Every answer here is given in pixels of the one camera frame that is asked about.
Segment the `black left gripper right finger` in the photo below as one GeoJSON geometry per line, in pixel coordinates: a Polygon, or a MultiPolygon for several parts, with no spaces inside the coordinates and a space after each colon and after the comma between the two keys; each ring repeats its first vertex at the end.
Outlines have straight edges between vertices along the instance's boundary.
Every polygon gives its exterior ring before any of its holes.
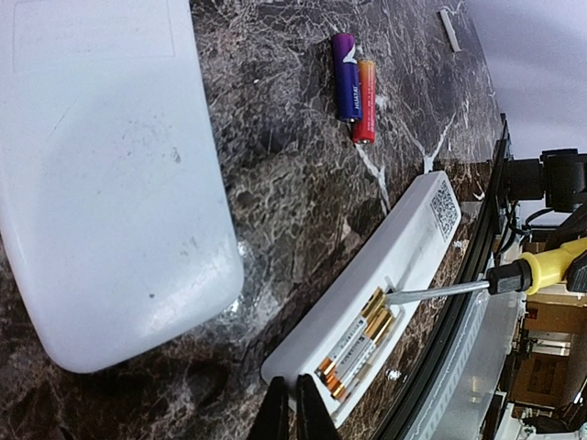
{"type": "Polygon", "coordinates": [[[339,440],[311,375],[299,375],[295,385],[296,435],[299,440],[339,440]]]}

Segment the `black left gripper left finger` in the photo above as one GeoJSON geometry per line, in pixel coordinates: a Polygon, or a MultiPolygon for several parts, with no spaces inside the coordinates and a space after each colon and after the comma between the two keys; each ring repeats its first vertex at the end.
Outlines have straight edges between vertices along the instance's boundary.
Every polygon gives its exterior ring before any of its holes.
{"type": "Polygon", "coordinates": [[[274,377],[250,428],[250,440],[288,438],[289,404],[284,377],[274,377]]]}

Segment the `yellow handle screwdriver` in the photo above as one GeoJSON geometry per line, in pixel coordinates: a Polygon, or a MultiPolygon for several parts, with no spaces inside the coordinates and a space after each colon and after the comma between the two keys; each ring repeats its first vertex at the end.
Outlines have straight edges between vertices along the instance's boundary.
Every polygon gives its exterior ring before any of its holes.
{"type": "Polygon", "coordinates": [[[486,290],[491,295],[508,292],[533,295],[541,289],[561,282],[566,284],[567,289],[568,267],[584,251],[586,240],[580,238],[553,250],[537,254],[526,252],[509,264],[488,269],[483,280],[422,291],[388,292],[386,303],[404,304],[479,290],[486,290]]]}

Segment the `grey battery cover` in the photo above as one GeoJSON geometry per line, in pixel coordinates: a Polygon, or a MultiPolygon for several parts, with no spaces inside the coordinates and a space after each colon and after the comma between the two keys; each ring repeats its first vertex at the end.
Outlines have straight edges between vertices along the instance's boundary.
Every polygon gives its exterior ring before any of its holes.
{"type": "Polygon", "coordinates": [[[441,9],[439,11],[439,15],[442,20],[444,29],[447,33],[447,37],[449,39],[449,44],[450,44],[452,50],[455,53],[461,52],[461,47],[460,47],[460,44],[459,44],[459,41],[457,38],[457,34],[456,34],[455,28],[453,27],[451,19],[450,19],[450,13],[448,12],[447,9],[441,9]]]}

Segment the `grey remote control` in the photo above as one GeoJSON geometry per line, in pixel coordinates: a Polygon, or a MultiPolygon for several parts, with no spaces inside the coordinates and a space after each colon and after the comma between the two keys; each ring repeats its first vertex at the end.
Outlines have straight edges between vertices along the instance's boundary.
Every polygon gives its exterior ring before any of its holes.
{"type": "Polygon", "coordinates": [[[238,298],[187,2],[1,4],[1,235],[41,344],[74,373],[238,298]]]}

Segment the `blue purple battery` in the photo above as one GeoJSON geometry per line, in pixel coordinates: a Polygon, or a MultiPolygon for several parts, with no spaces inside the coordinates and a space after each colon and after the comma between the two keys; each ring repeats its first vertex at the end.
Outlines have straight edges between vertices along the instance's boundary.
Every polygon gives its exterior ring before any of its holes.
{"type": "Polygon", "coordinates": [[[362,117],[355,37],[338,33],[332,37],[338,118],[354,122],[362,117]]]}

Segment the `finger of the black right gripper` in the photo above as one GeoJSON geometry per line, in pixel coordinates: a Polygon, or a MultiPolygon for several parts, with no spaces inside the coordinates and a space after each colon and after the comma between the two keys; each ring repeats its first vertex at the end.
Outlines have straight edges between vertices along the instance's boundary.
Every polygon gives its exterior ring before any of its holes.
{"type": "Polygon", "coordinates": [[[587,251],[581,253],[567,270],[567,290],[587,292],[587,251]]]}

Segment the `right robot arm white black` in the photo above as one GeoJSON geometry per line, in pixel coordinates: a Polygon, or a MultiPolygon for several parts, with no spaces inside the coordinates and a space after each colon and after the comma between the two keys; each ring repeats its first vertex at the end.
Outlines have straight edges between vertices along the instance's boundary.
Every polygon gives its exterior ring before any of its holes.
{"type": "Polygon", "coordinates": [[[575,148],[544,150],[537,159],[507,162],[504,188],[513,201],[545,200],[550,212],[568,217],[537,254],[524,253],[521,264],[530,280],[523,291],[532,295],[564,282],[570,292],[586,292],[586,155],[575,148]]]}

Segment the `red battery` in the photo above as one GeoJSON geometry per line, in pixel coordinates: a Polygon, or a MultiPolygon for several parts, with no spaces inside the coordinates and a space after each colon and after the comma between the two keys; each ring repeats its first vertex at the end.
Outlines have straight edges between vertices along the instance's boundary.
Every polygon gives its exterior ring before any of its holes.
{"type": "Polygon", "coordinates": [[[372,60],[359,61],[362,118],[353,126],[353,142],[373,144],[376,138],[376,65],[372,60]]]}

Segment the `white remote control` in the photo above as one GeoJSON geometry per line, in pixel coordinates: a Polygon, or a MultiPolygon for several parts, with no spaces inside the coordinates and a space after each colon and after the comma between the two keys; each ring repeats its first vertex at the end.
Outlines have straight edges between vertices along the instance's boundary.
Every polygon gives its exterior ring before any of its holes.
{"type": "Polygon", "coordinates": [[[419,302],[389,305],[385,301],[395,320],[342,401],[330,396],[316,375],[318,365],[378,288],[387,294],[429,287],[460,219],[446,172],[433,171],[411,183],[360,252],[262,364],[265,381],[284,377],[291,409],[296,408],[297,378],[308,374],[334,425],[343,424],[382,369],[419,302]]]}

